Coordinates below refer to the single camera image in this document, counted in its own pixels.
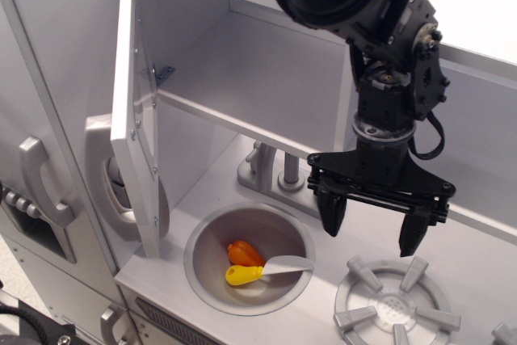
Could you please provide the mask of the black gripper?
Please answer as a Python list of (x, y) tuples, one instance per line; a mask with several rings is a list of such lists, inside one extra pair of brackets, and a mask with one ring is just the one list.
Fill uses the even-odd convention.
[(413, 161), (406, 143), (378, 146), (359, 140), (351, 151), (314, 153), (307, 162), (312, 168), (308, 188), (317, 197), (323, 229), (338, 235), (347, 200), (403, 212), (401, 257), (415, 254), (429, 224), (447, 220), (448, 201), (456, 194), (453, 184)]

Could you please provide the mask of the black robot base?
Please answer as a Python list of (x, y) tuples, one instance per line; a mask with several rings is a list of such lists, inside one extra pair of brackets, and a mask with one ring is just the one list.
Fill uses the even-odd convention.
[(1, 344), (86, 344), (73, 324), (59, 324), (1, 290)]

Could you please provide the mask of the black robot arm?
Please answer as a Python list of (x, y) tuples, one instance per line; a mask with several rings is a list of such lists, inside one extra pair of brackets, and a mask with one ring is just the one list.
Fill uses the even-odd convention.
[(443, 151), (416, 149), (418, 122), (441, 133), (435, 107), (446, 99), (449, 79), (439, 63), (441, 33), (428, 0), (276, 0), (302, 26), (344, 39), (359, 95), (351, 151), (315, 153), (309, 189), (324, 230), (336, 235), (347, 201), (402, 212), (402, 256), (417, 250), (429, 227), (448, 216), (455, 187), (418, 165)]

